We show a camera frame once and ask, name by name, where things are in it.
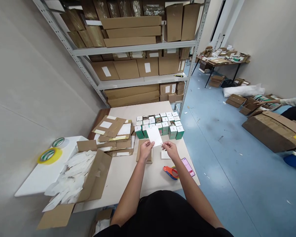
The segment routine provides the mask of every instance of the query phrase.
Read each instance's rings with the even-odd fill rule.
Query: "hand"
[[[165,149],[168,152],[168,156],[171,158],[171,160],[180,159],[177,146],[174,143],[167,141],[167,142],[164,142],[161,147],[162,147],[162,150]]]
[[[140,155],[139,160],[146,163],[148,156],[151,152],[152,147],[154,146],[155,142],[146,141],[145,143],[141,144],[140,146]]]

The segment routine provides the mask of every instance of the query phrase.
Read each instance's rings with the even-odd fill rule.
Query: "yellow tape roll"
[[[37,160],[37,163],[50,165],[56,162],[62,156],[62,150],[58,148],[50,148],[44,151]]]

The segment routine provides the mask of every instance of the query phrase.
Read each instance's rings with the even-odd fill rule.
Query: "metal shelving unit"
[[[186,81],[186,86],[184,90],[184,96],[182,101],[177,101],[176,104],[181,104],[180,106],[180,116],[182,114],[182,107],[184,106],[184,101],[186,98],[186,93],[188,90],[190,78],[192,76],[192,69],[194,67],[195,59],[196,59],[196,52],[197,48],[200,43],[200,39],[202,36],[208,8],[210,5],[210,0],[205,0],[203,4],[203,13],[201,17],[201,22],[199,25],[198,32],[196,34],[195,40],[190,41],[177,41],[177,42],[162,42],[157,44],[146,44],[146,45],[135,45],[135,46],[125,46],[125,47],[112,47],[112,48],[77,48],[74,44],[71,43],[67,39],[66,34],[63,32],[61,27],[59,26],[57,20],[54,18],[53,14],[51,13],[47,5],[45,4],[44,0],[33,0],[39,11],[45,17],[49,25],[52,27],[55,34],[58,36],[62,44],[68,50],[72,58],[75,60],[76,64],[79,66],[80,70],[83,72],[85,77],[88,79],[90,84],[93,86],[99,97],[102,99],[104,104],[110,108],[110,106],[106,102],[106,98],[102,93],[102,90],[113,89],[113,88],[124,88],[124,87],[132,87],[132,86],[142,86],[142,85],[149,85],[149,84],[159,84],[159,83],[166,83],[166,82],[176,82],[176,81]],[[156,49],[167,49],[167,48],[184,48],[184,47],[194,47],[194,53],[192,56],[192,62],[189,68],[188,76],[184,73],[176,73],[183,75],[183,77],[174,77],[174,74],[170,75],[163,75],[163,76],[151,76],[151,77],[141,77],[136,79],[127,79],[127,80],[111,80],[111,81],[100,81],[99,78],[93,78],[85,66],[85,62],[82,60],[83,57],[87,55],[96,55],[96,54],[108,54],[108,53],[123,53],[123,52],[131,52],[131,51],[143,51],[143,50],[156,50]]]

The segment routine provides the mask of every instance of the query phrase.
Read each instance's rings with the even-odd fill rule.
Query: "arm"
[[[140,146],[139,160],[135,166],[130,180],[128,181],[121,200],[118,203],[110,225],[117,224],[119,226],[122,226],[133,215],[135,215],[139,203],[140,190],[142,180],[144,178],[146,161],[154,144],[155,142],[150,143],[149,141],[146,141]]]
[[[176,145],[172,142],[164,142],[162,147],[163,150],[166,149],[169,157],[172,159],[175,168],[178,171],[178,175],[180,177],[187,202],[204,220],[206,220],[213,227],[224,228],[224,226],[216,216],[216,213],[214,212],[214,209],[210,205],[209,201],[207,200],[201,189],[197,186],[194,179],[181,161]]]

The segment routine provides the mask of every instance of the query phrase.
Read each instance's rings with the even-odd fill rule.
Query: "white packing material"
[[[265,88],[261,87],[261,84],[257,84],[254,86],[238,86],[238,87],[226,87],[223,89],[224,91],[224,97],[228,98],[232,94],[236,94],[242,97],[246,96],[253,96],[257,94],[264,94],[265,93]]]

